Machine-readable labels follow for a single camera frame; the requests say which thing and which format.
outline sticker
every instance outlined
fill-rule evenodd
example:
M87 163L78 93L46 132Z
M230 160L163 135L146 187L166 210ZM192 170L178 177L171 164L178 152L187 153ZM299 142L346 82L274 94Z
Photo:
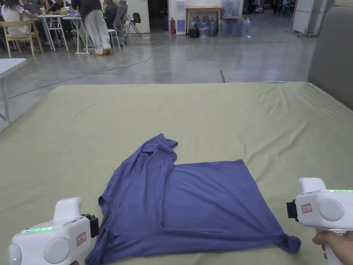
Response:
M303 213L310 213L312 210L311 210L311 204L304 204L301 206L301 211Z
M86 241L86 232L80 234L77 238L76 238L76 245L79 246L81 245L83 242Z

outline fire extinguisher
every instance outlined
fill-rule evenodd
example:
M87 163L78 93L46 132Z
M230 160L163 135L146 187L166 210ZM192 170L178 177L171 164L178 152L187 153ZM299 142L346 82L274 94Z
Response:
M173 17L172 17L172 19L170 20L170 33L171 34L176 34L176 28L175 28L175 20L173 19Z

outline gray floor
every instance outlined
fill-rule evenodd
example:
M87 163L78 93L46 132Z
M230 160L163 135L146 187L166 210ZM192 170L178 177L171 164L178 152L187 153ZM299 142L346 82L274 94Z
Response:
M225 82L306 81L316 39L291 32L290 16L265 12L250 20L251 38L190 39L160 32L132 36L121 52L116 46L104 57L74 55L76 46L35 58L30 51L22 56L14 51L13 58L25 57L28 63L5 81L10 118L68 84L222 83L220 70ZM7 53L0 58L8 58ZM0 131L5 126L0 121Z

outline white shirt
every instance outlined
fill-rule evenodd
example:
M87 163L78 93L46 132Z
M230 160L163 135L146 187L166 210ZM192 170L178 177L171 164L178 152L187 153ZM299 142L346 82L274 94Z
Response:
M26 21L29 20L28 17L22 15L24 9L21 6L17 6L15 10L8 8L7 6L3 5L1 8L1 14L5 21ZM16 35L16 36L24 36L29 34L28 26L21 26L21 27L9 27L7 29L8 34Z

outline black shirt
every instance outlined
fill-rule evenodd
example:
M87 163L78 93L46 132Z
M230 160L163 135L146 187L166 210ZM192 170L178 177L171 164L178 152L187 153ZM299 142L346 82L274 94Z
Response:
M53 5L53 1L52 0L48 0L48 3L49 3L49 6L52 6Z
M62 9L63 7L66 7L66 6L70 6L70 4L68 2L66 2L65 0L62 0L60 4L58 4L57 2L52 4L50 6L50 8L48 9L48 11L52 11L52 12L59 11L60 9Z
M78 8L78 12L83 20L85 20L86 16L94 10L102 11L100 0L72 0L71 6L73 9Z
M117 12L118 12L118 6L113 1L109 5L107 5L107 9L104 14L104 16L106 17L105 21L107 24L107 28L114 29L113 23Z

